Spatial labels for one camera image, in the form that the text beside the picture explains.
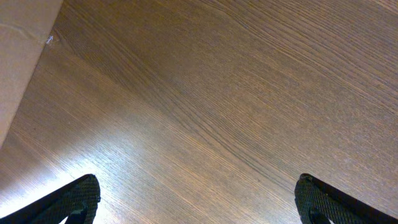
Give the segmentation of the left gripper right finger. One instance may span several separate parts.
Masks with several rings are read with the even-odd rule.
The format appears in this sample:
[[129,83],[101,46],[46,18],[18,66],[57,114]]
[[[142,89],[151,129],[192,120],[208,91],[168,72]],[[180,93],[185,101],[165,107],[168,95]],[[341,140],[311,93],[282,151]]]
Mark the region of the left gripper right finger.
[[295,204],[302,223],[397,223],[387,215],[310,175],[301,174],[296,183]]

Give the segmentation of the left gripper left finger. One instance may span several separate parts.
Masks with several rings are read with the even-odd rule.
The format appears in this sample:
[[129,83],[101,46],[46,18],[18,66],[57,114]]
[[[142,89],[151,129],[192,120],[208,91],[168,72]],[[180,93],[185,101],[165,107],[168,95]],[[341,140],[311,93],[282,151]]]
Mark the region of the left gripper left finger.
[[92,224],[100,200],[98,179],[86,174],[1,218],[1,223]]

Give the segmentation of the brown cardboard box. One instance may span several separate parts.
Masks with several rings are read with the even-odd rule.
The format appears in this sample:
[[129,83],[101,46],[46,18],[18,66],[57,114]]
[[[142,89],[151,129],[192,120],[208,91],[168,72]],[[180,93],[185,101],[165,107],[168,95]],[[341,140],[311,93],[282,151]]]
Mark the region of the brown cardboard box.
[[61,5],[62,0],[1,0],[1,142]]

